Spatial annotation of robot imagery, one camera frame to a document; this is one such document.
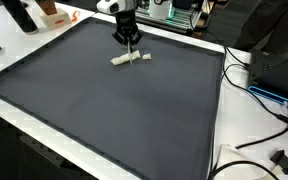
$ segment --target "white tabletop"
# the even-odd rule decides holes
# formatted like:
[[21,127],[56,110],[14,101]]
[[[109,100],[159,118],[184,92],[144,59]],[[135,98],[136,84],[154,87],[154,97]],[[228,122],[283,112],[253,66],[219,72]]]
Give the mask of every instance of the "white tabletop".
[[[52,32],[47,31],[38,17],[39,9],[37,5],[32,2],[29,2],[29,4],[31,5],[29,13],[40,28],[40,32],[37,35],[31,36],[25,35],[17,27],[14,20],[6,13],[6,10],[3,7],[0,7],[0,45],[5,48],[5,51],[0,56],[0,70],[33,52],[70,28],[69,26],[66,26]],[[78,9],[61,4],[57,4],[57,6],[69,12],[70,15],[74,10]],[[82,12],[79,21],[94,15],[94,13],[90,11],[78,10]],[[93,17],[111,22],[114,21],[114,17],[103,14],[95,14]],[[219,52],[224,51],[221,46],[213,43],[144,25],[139,25],[139,28],[145,32],[172,38],[192,45]],[[232,49],[232,52],[240,60],[249,62],[250,54],[234,49]],[[229,65],[231,63],[236,62],[230,55],[228,55],[226,64]],[[247,73],[242,70],[232,68],[231,71],[229,71],[229,77],[234,83],[244,87],[246,86]],[[274,112],[280,112],[278,104],[267,100],[264,100],[264,102]],[[138,179],[134,175],[102,158],[76,141],[1,100],[0,117],[53,149],[58,154],[64,156],[98,179]],[[283,130],[285,126],[286,125],[283,122],[276,120],[270,114],[266,113],[250,96],[230,86],[227,82],[224,82],[221,89],[216,122],[215,155],[218,154],[219,146],[221,144],[230,144],[235,146],[245,142],[254,141],[275,134]],[[258,162],[268,168],[273,168],[273,163],[270,162],[269,158],[272,153],[281,149],[284,149],[288,155],[288,133],[270,142],[245,148],[242,152],[250,160]],[[223,157],[223,162],[235,160],[230,159],[232,156],[229,155]],[[250,168],[229,168],[223,173],[220,173],[216,179],[258,179],[264,174],[265,173],[258,170],[250,171]],[[288,180],[288,176],[280,177],[283,180]]]

